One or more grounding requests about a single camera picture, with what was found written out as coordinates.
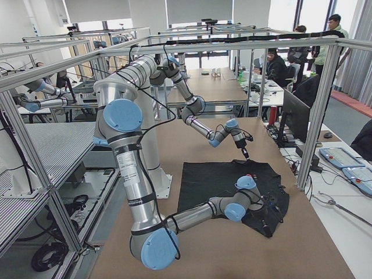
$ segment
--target black chair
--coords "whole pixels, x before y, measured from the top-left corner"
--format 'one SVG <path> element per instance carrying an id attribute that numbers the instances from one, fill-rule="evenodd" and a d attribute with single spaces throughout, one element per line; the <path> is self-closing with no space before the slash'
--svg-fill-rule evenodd
<path id="1" fill-rule="evenodd" d="M 307 104 L 310 108 L 313 106 L 316 94 L 318 92 L 320 76 L 318 74 L 301 82 L 293 95 L 299 98 L 302 102 Z"/>
<path id="2" fill-rule="evenodd" d="M 367 161 L 372 161 L 372 119 L 367 122 L 351 143 L 351 148 Z"/>

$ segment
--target gray curtain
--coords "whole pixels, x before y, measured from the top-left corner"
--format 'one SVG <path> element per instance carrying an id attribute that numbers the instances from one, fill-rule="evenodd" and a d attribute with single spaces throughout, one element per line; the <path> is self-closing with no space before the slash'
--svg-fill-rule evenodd
<path id="1" fill-rule="evenodd" d="M 364 3 L 356 29 L 356 40 L 372 40 L 372 1 Z M 342 71 L 341 90 L 372 108 L 372 52 L 353 49 Z"/>

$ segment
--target grooved aluminum platform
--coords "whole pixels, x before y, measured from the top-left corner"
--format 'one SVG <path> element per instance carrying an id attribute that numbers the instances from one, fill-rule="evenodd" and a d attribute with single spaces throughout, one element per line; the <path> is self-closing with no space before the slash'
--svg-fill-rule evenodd
<path id="1" fill-rule="evenodd" d="M 53 186 L 59 188 L 93 147 L 94 122 L 26 125 Z M 0 196 L 12 186 L 0 175 Z M 48 202 L 46 191 L 34 199 L 0 198 L 0 257 Z"/>

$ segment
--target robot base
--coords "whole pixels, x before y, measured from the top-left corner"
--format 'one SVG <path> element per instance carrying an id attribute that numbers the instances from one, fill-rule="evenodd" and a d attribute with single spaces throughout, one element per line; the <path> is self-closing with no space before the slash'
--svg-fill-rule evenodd
<path id="1" fill-rule="evenodd" d="M 12 188 L 9 188 L 2 196 L 1 198 L 3 199 L 33 199 L 37 196 L 37 194 L 40 193 L 40 190 L 42 190 L 42 187 L 39 187 L 37 189 L 33 190 L 32 194 L 29 193 L 17 193 L 15 190 Z"/>
<path id="2" fill-rule="evenodd" d="M 156 198 L 167 199 L 169 197 L 172 175 L 166 174 L 162 168 L 149 171 L 151 180 L 155 187 Z"/>

